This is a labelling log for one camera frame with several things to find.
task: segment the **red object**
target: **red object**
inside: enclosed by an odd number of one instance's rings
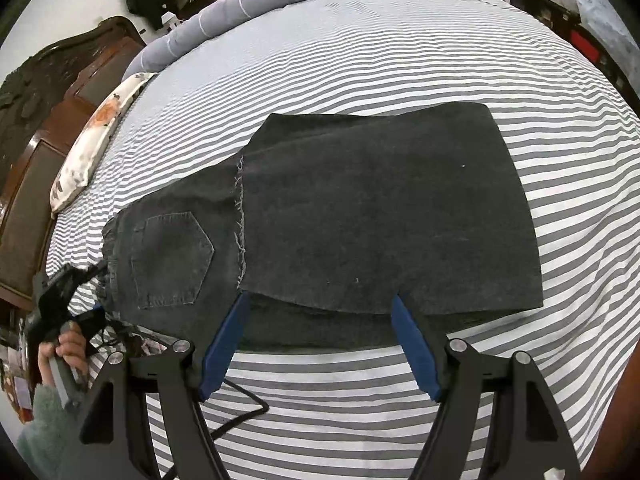
[[[592,63],[596,63],[600,59],[600,52],[598,49],[575,30],[571,31],[571,43]]]
[[[18,409],[18,419],[23,424],[26,424],[27,422],[31,422],[33,420],[33,412],[31,410],[27,410],[25,408],[19,408]]]

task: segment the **bed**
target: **bed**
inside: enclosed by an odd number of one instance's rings
[[[370,116],[456,100],[484,103],[500,127],[544,288],[542,308],[456,336],[494,355],[530,352],[584,465],[640,338],[640,123],[587,59],[504,1],[308,0],[205,41],[129,109],[92,183],[60,214],[47,272],[100,260],[110,217],[235,153],[272,112]],[[70,307],[94,302],[88,284]],[[104,360],[92,361],[93,378]],[[405,479],[437,408],[398,346],[237,352],[228,377],[271,405],[216,441],[234,479]],[[147,400],[164,472],[161,409]],[[465,479],[478,476],[491,402],[481,400]],[[202,405],[211,428],[253,408],[226,387]]]
[[[569,43],[581,50],[600,69],[608,73],[608,79],[618,91],[631,101],[629,95],[640,94],[640,50],[625,23],[618,16],[609,0],[505,0],[526,10],[554,30]],[[580,47],[570,33],[592,36],[588,43],[597,45],[601,55]],[[610,73],[615,64],[615,76]]]

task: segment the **white pillowcase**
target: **white pillowcase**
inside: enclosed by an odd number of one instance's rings
[[[120,118],[155,75],[155,72],[141,72],[129,76],[89,118],[51,186],[49,201],[52,214],[71,204],[89,184]]]

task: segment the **white wall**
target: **white wall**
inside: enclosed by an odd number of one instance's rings
[[[150,26],[127,11],[125,0],[31,0],[0,46],[0,82],[29,56],[56,41],[82,34],[111,16],[129,18],[137,30]],[[145,34],[148,43],[158,35]]]

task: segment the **metal bolt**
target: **metal bolt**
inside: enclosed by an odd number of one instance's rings
[[[122,352],[114,352],[109,356],[109,364],[110,365],[118,365],[124,359],[124,354]]]
[[[528,365],[531,362],[531,356],[526,352],[517,352],[516,361],[521,365]]]
[[[449,346],[454,352],[464,352],[466,350],[466,343],[462,339],[452,339],[449,341]]]
[[[564,480],[564,475],[564,469],[552,467],[550,470],[545,472],[545,480]]]
[[[190,346],[191,345],[189,344],[188,341],[185,341],[184,339],[180,339],[180,341],[176,341],[174,343],[174,352],[181,354],[183,352],[186,352]]]

